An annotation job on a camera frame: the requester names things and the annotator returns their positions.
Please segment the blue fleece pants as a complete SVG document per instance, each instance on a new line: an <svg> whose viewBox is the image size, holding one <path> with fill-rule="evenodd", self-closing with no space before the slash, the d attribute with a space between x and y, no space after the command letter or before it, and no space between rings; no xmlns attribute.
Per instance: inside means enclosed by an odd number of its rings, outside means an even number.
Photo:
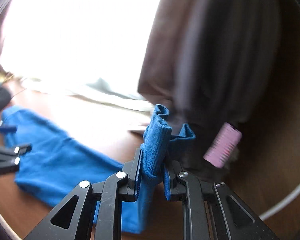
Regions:
<svg viewBox="0 0 300 240"><path fill-rule="evenodd" d="M195 139L188 124L174 135L167 119L169 110L156 105L143 135L141 186L138 200L122 205L122 230L141 233L147 225L154 189L162 182L166 155L178 158ZM122 170L123 165L71 138L48 119L18 106L2 112L5 124L17 131L4 137L7 147L32 144L31 152L21 157L15 183L23 191L49 206L56 206L79 182L98 183Z"/></svg>

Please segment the white sheer curtain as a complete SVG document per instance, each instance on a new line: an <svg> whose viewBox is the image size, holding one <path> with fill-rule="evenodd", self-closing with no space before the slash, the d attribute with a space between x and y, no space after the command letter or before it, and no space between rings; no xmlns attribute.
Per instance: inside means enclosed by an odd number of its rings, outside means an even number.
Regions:
<svg viewBox="0 0 300 240"><path fill-rule="evenodd" d="M58 94L78 97L85 101L113 105L132 111L151 114L154 105L146 100L125 99L118 95L112 95L87 85L75 85L70 83L55 83L38 79L22 78L21 85L35 92L46 94Z"/></svg>

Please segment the brown curtain right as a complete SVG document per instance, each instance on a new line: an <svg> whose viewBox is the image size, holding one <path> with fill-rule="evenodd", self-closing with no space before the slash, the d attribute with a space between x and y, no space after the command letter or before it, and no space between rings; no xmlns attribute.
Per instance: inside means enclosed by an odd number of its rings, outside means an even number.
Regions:
<svg viewBox="0 0 300 240"><path fill-rule="evenodd" d="M243 159L300 151L300 0L160 0L138 91L170 110L174 133L189 124L177 159L201 179L230 168L206 160L225 123Z"/></svg>

